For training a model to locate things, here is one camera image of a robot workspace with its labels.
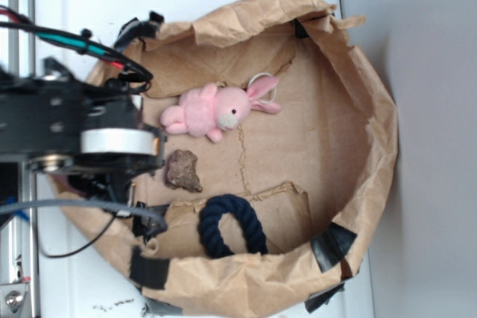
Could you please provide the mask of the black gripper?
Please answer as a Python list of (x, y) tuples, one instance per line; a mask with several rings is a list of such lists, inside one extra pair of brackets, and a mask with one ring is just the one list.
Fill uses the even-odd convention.
[(94, 106), (79, 132), (77, 153), (48, 153), (29, 163), (67, 191), (90, 199), (132, 199), (134, 181), (165, 164), (165, 133), (142, 121), (132, 100)]

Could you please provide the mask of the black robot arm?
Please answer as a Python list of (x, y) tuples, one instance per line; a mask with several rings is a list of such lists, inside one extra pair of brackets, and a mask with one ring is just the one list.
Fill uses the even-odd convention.
[(151, 76), (124, 70), (95, 86), (52, 57), (44, 66), (43, 76), (1, 73), (1, 155), (86, 197), (127, 203), (135, 178), (165, 164), (165, 133), (133, 102)]

